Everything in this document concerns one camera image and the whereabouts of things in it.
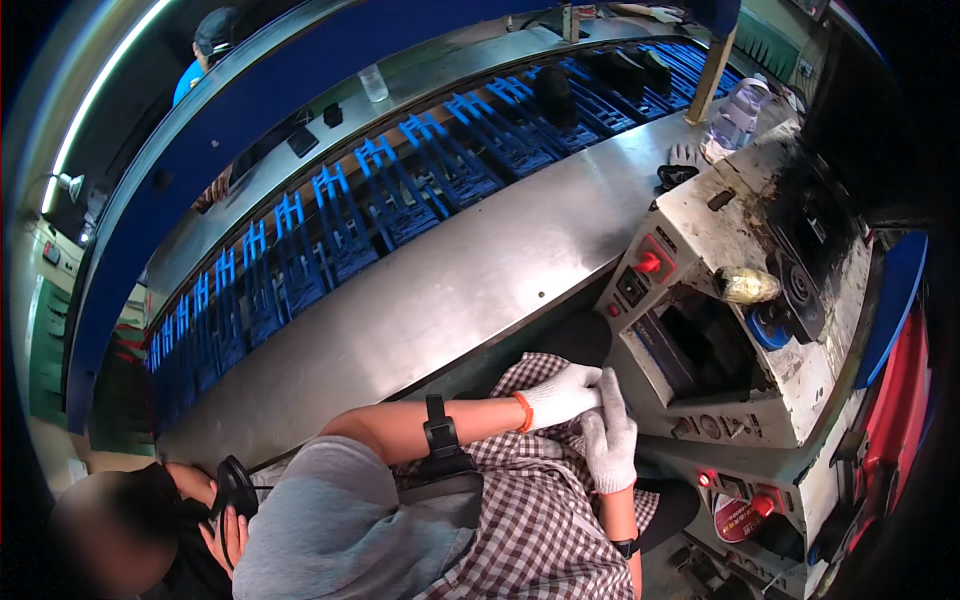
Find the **clear water bottle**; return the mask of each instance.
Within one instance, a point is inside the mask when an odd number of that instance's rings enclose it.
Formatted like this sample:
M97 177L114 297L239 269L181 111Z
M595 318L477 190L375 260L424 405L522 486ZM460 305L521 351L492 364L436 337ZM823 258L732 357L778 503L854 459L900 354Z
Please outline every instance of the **clear water bottle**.
M390 90L387 89L387 84L384 83L383 76L380 75L380 69L376 66L376 63L357 73L357 77L360 78L363 90L367 92L367 97L370 98L371 102L386 100L387 96L390 95Z
M756 129L756 118L770 99L762 75L742 80L710 122L709 137L726 150L743 148Z

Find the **red knob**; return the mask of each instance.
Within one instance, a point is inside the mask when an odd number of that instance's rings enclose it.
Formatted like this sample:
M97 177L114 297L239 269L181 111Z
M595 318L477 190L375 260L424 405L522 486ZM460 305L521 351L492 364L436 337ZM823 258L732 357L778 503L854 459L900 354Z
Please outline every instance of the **red knob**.
M750 501L750 506L762 516L770 516L774 512L774 500L770 496L758 493Z
M652 252L644 252L634 269L641 273L653 273L660 270L660 259Z

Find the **white glove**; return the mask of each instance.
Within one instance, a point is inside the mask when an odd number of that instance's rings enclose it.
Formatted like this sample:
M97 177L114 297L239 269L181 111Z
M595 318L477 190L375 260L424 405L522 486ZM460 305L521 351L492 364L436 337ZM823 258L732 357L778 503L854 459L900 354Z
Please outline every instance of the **white glove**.
M680 15L684 12L681 9L667 9L666 7L653 7L650 9L650 16L657 19L660 23L679 23L683 21Z
M603 416L599 410L591 410L580 420L587 442L587 468L597 492L621 492L636 481L636 423L627 417L620 384L609 367L600 377L600 395Z
M677 144L670 148L670 157L667 164L696 167L701 173L706 171L710 163L695 144Z
M535 388L514 392L527 413L527 421L517 431L526 433L571 420L580 413L600 406L596 385L601 371L570 363Z

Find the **checkered shirt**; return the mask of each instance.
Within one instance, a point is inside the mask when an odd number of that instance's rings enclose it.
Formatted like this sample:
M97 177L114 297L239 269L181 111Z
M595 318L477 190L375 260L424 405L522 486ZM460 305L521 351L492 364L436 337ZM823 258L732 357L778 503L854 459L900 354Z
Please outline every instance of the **checkered shirt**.
M529 389L567 364L559 356L527 352L491 396ZM597 520L596 496L591 504L593 481L580 432L575 419L532 435L511 432L465 446L484 476L476 538L418 599L634 598L627 562ZM398 485L405 487L405 476L415 472L415 464L396 468ZM634 491L640 532L659 499Z

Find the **stainless steel countertop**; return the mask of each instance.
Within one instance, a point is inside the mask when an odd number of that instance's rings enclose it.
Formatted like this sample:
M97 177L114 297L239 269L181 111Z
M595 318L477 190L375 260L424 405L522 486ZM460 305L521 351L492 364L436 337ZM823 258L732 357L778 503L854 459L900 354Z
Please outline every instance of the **stainless steel countertop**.
M634 18L613 18L586 23L590 38L584 39L581 44L674 35L672 28L660 23L643 22L640 25L640 22ZM249 218L248 215L262 201L278 193L278 188L314 166L319 156L343 140L361 133L370 122L387 113L402 110L429 93L464 78L510 62L530 60L571 47L542 27L476 41L478 35L489 34L485 30L490 25L481 24L454 32L380 62L381 73L391 93L382 102L371 103L356 77L337 85L316 104L327 106L340 103L344 122L333 129L327 127L321 118L309 123L306 128L319 140L309 153L297 158L289 144L281 143L238 181L227 198L211 207L205 215L187 211L156 249L144 270L143 282L152 295L151 306L154 310L154 314L147 316L148 323L237 223ZM424 56L429 56L429 60L423 60Z
M757 134L786 118L760 115ZM156 441L205 468L263 463L532 321L609 268L655 199L682 113L521 180L373 264L230 370Z

